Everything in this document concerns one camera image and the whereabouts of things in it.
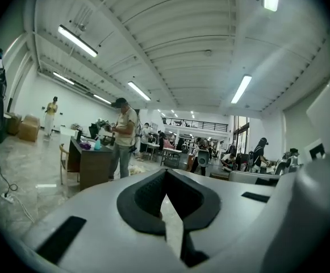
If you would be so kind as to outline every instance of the black metal railing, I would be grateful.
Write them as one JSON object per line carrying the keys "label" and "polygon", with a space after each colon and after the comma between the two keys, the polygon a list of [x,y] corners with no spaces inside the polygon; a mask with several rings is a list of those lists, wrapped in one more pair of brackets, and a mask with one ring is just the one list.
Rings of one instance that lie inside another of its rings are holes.
{"label": "black metal railing", "polygon": [[225,123],[215,123],[206,121],[191,121],[189,119],[179,119],[179,118],[162,118],[162,122],[165,125],[173,126],[183,126],[183,127],[193,127],[196,129],[205,130],[216,130],[216,131],[228,131],[228,125]]}

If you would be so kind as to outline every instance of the bottle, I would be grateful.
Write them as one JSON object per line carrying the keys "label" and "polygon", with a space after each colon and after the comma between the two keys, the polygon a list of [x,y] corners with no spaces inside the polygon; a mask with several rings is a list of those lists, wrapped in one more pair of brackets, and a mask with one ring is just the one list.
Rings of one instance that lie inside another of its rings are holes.
{"label": "bottle", "polygon": [[97,135],[97,137],[96,137],[94,149],[96,151],[99,151],[101,149],[101,140],[99,139],[99,135]]}

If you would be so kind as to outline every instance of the black cable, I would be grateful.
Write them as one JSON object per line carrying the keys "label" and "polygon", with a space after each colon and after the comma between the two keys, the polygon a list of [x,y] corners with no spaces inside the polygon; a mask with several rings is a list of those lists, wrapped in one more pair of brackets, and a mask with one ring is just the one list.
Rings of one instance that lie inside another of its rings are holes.
{"label": "black cable", "polygon": [[18,189],[18,186],[16,185],[16,184],[10,184],[8,181],[7,181],[7,179],[3,176],[3,174],[2,174],[2,168],[1,168],[1,166],[0,166],[0,174],[1,174],[1,177],[4,179],[4,181],[8,184],[8,190],[7,190],[7,192],[5,193],[5,197],[7,197],[7,194],[9,193],[9,191],[11,190],[11,191],[17,191],[17,189]]}

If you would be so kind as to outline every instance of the person in yellow top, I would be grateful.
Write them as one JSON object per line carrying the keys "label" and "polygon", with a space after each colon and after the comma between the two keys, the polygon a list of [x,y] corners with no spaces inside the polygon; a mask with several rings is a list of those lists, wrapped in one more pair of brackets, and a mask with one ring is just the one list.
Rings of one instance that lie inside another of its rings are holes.
{"label": "person in yellow top", "polygon": [[50,102],[46,108],[46,116],[45,116],[45,134],[50,137],[53,127],[53,119],[55,113],[57,112],[57,97],[53,98],[53,102]]}

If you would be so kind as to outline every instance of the power strip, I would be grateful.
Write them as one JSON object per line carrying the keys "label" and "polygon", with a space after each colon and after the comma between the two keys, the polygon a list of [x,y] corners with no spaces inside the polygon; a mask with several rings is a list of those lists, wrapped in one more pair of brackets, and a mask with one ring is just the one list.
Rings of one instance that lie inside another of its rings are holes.
{"label": "power strip", "polygon": [[13,196],[12,196],[12,194],[7,194],[7,197],[5,197],[5,194],[4,193],[2,193],[1,194],[1,197],[4,199],[4,200],[6,200],[6,201],[8,201],[9,203],[13,203]]}

